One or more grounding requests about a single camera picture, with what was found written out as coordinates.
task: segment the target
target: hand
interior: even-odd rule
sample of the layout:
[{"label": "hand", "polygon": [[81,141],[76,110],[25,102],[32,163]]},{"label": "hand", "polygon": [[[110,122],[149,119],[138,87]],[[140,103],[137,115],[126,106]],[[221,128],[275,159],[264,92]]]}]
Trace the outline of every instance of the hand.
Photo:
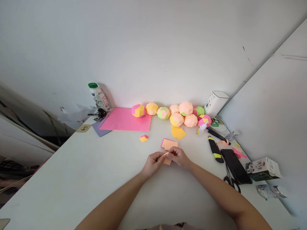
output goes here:
[{"label": "hand", "polygon": [[155,152],[153,154],[150,154],[140,174],[144,176],[146,180],[148,180],[159,170],[165,158],[166,154],[163,152]]},{"label": "hand", "polygon": [[193,162],[186,156],[185,152],[178,147],[171,147],[167,157],[184,169],[190,169],[193,165]]}]

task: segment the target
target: keys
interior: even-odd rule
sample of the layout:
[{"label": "keys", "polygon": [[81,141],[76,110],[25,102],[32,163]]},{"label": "keys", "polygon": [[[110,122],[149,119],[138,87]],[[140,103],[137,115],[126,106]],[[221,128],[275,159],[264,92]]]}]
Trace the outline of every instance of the keys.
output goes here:
[{"label": "keys", "polygon": [[104,111],[102,108],[99,108],[97,112],[98,113],[89,113],[88,116],[98,116],[94,119],[94,121],[100,122],[103,118],[106,117],[106,111]]}]

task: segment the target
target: orange origami ball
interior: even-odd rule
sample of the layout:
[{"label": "orange origami ball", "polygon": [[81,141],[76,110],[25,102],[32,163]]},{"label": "orange origami ball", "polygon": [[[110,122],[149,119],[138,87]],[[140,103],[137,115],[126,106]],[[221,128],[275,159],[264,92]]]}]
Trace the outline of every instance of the orange origami ball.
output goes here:
[{"label": "orange origami ball", "polygon": [[174,113],[170,116],[169,121],[172,126],[179,127],[184,122],[184,118],[180,113]]},{"label": "orange origami ball", "polygon": [[173,113],[179,113],[179,105],[171,105],[170,108],[170,113],[173,114]]},{"label": "orange origami ball", "polygon": [[135,117],[145,116],[145,108],[141,104],[134,105],[131,111],[132,111],[132,115]]},{"label": "orange origami ball", "polygon": [[183,102],[179,105],[179,113],[182,116],[188,116],[193,113],[193,105],[190,102]]},{"label": "orange origami ball", "polygon": [[197,125],[197,116],[195,116],[194,114],[190,114],[188,116],[185,117],[185,125],[187,127],[194,127]]}]

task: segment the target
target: plastic bottle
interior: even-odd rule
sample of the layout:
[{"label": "plastic bottle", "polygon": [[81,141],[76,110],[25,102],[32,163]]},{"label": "plastic bottle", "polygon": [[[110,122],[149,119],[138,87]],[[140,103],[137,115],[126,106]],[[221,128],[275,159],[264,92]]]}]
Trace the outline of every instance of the plastic bottle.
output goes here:
[{"label": "plastic bottle", "polygon": [[239,131],[232,131],[232,133],[229,133],[226,135],[225,139],[227,139],[229,142],[233,141],[236,136],[238,136],[240,134]]},{"label": "plastic bottle", "polygon": [[196,134],[199,135],[199,134],[202,134],[204,133],[205,129],[207,128],[207,124],[208,122],[206,122],[205,124],[202,124],[199,129],[197,130]]},{"label": "plastic bottle", "polygon": [[98,106],[108,112],[111,108],[102,90],[94,82],[89,83],[89,87],[90,92]]}]

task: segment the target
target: glue bottle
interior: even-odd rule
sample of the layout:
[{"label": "glue bottle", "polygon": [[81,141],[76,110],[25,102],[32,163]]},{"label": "glue bottle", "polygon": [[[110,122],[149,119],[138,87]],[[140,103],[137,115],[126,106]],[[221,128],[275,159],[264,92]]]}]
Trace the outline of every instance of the glue bottle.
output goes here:
[{"label": "glue bottle", "polygon": [[205,129],[207,128],[207,124],[208,122],[206,122],[205,124],[202,124],[199,129],[197,130],[196,134],[199,135],[199,134],[202,134],[204,133]]},{"label": "glue bottle", "polygon": [[94,97],[94,100],[97,103],[97,105],[100,108],[104,109],[106,112],[108,112],[111,108],[102,90],[98,87],[96,83],[89,83],[89,87],[90,87],[90,92]]}]

